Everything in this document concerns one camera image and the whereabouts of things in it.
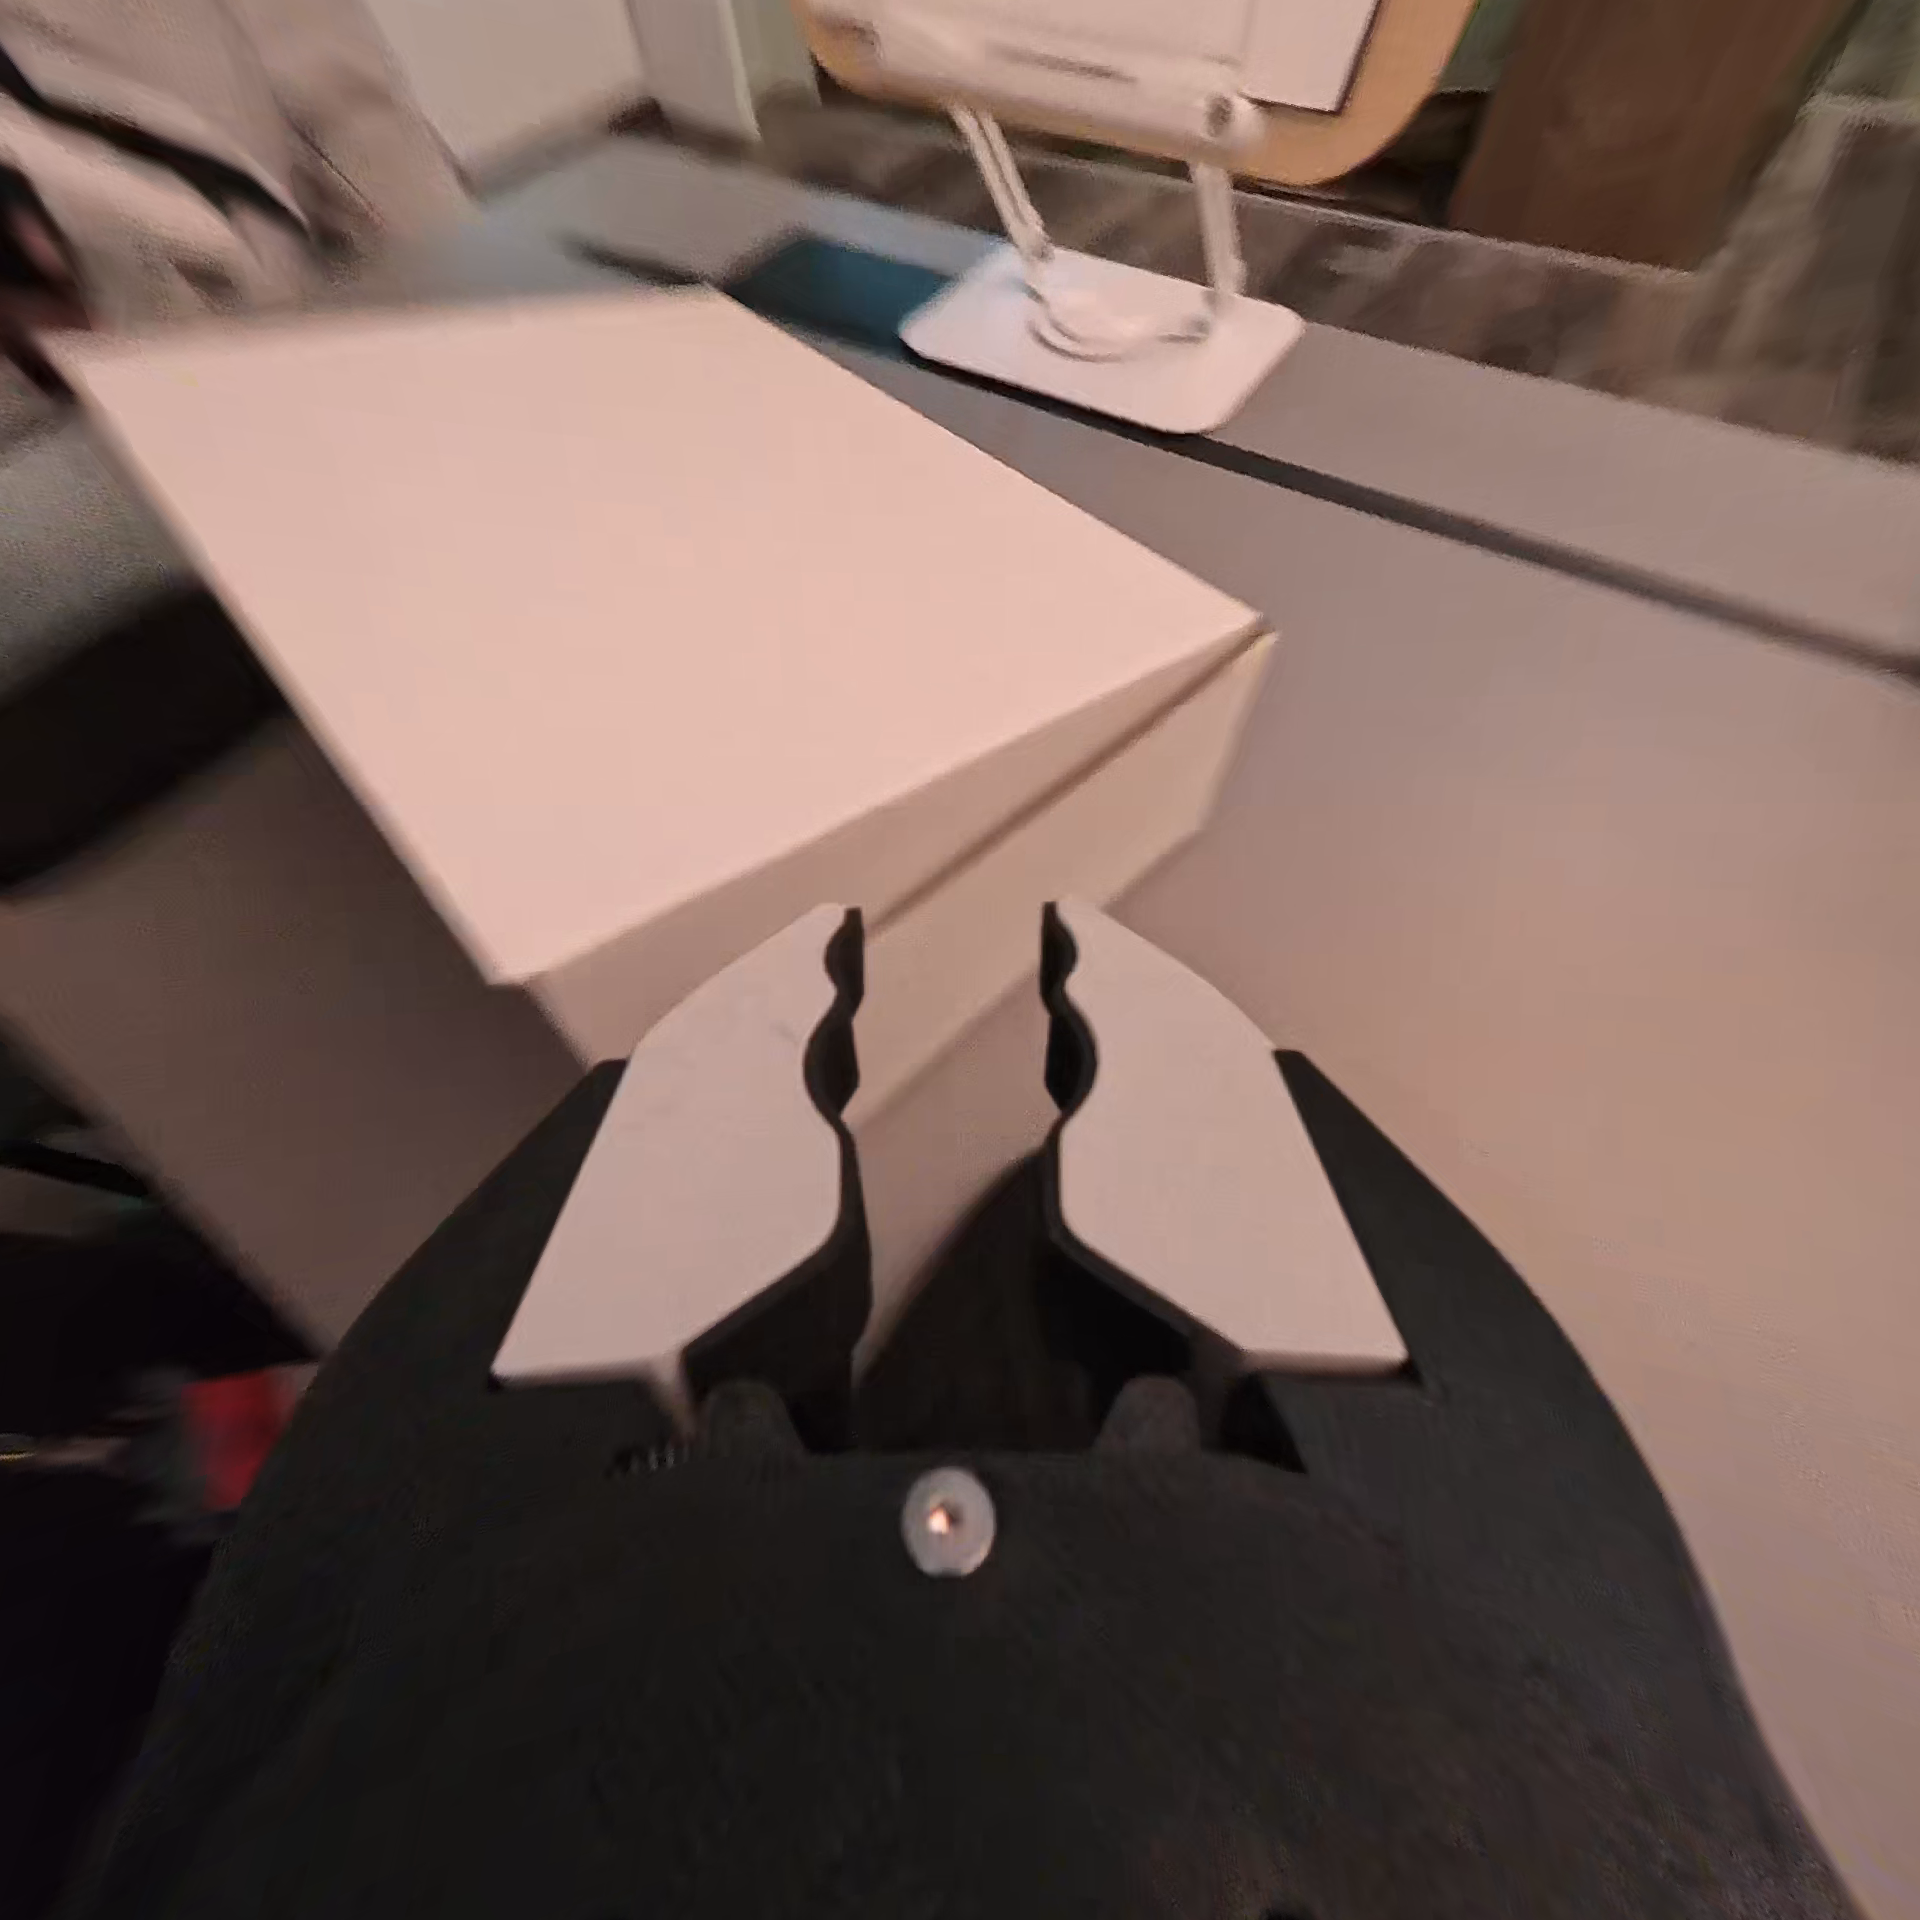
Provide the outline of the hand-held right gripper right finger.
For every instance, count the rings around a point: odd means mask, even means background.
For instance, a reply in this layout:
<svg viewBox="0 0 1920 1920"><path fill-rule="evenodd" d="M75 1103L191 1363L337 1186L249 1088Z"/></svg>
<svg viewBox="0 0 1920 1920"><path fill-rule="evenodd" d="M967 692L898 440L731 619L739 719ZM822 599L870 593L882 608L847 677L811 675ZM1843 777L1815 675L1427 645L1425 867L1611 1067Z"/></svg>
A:
<svg viewBox="0 0 1920 1920"><path fill-rule="evenodd" d="M1040 994L1051 1253L1180 1348L1215 1449L1302 1469L1271 1381L1379 1384L1409 1343L1281 1048L1089 900L1046 905Z"/></svg>

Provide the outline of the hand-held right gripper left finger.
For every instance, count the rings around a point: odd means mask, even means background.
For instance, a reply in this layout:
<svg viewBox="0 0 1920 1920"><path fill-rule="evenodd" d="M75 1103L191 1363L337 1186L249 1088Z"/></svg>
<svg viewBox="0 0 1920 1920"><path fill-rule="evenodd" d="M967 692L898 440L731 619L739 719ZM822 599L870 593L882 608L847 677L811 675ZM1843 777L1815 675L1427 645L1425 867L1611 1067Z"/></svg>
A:
<svg viewBox="0 0 1920 1920"><path fill-rule="evenodd" d="M640 1384L682 1428L731 1381L848 1419L873 1245L848 1132L864 923L819 905L633 1049L491 1363L503 1388Z"/></svg>

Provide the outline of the white cardboard box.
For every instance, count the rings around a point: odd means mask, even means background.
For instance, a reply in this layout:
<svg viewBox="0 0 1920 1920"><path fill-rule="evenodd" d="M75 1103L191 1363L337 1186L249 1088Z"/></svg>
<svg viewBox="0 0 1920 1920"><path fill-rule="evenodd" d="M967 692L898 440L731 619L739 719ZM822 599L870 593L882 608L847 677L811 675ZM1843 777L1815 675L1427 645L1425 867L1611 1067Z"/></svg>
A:
<svg viewBox="0 0 1920 1920"><path fill-rule="evenodd" d="M4 1027L335 1346L816 905L851 1121L1206 825L1278 640L707 288L64 336L291 716L4 905Z"/></svg>

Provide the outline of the white metal stand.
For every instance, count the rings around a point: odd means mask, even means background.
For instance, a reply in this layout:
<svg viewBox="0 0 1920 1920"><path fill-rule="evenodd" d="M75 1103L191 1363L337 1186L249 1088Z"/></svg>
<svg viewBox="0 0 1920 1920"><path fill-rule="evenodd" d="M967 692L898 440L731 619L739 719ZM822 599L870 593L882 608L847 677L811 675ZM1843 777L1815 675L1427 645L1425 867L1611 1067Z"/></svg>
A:
<svg viewBox="0 0 1920 1920"><path fill-rule="evenodd" d="M1305 321L1246 288L1223 151L1190 160L1208 281L1060 247L999 121L951 104L1004 242L898 325L922 361L1160 434L1211 434L1294 355Z"/></svg>

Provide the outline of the dark blue flat item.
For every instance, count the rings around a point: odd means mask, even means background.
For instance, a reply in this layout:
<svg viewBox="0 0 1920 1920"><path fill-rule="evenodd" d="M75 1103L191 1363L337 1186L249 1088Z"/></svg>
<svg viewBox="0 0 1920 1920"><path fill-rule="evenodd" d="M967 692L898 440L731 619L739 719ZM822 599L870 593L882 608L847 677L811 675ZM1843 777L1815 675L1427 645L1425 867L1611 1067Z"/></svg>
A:
<svg viewBox="0 0 1920 1920"><path fill-rule="evenodd" d="M950 281L951 275L804 234L759 251L721 291L793 330L887 344Z"/></svg>

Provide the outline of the wooden board with instruction sheet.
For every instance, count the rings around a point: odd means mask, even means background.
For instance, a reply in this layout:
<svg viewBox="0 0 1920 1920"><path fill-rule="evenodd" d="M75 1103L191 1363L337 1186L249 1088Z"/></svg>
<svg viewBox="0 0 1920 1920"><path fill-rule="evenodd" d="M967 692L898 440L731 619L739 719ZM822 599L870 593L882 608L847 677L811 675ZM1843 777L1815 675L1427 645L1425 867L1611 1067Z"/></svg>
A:
<svg viewBox="0 0 1920 1920"><path fill-rule="evenodd" d="M811 60L840 89L878 106L947 113L944 87L882 74L858 5L799 2L793 10ZM1478 11L1478 2L1376 5L1342 107L1320 113L1260 101L1257 139L1227 160L1231 173L1292 189L1326 186L1372 162L1440 92Z"/></svg>

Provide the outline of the brown wooden panel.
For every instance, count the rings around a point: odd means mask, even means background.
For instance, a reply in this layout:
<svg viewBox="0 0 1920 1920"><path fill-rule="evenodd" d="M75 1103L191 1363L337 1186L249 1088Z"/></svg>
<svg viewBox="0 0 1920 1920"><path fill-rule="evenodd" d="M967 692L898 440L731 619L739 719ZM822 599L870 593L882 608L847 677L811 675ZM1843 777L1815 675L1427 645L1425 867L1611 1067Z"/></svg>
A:
<svg viewBox="0 0 1920 1920"><path fill-rule="evenodd" d="M1857 2L1531 2L1448 221L1689 272L1826 75Z"/></svg>

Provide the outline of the pale grey cloth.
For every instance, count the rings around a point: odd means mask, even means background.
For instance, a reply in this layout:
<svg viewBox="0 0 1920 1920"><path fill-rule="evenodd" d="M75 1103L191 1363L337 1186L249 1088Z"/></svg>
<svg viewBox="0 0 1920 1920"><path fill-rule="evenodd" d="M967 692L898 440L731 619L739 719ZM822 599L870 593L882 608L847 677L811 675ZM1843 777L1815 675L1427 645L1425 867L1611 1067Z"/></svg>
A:
<svg viewBox="0 0 1920 1920"><path fill-rule="evenodd" d="M470 196L359 2L4 2L4 247L62 323L300 307Z"/></svg>

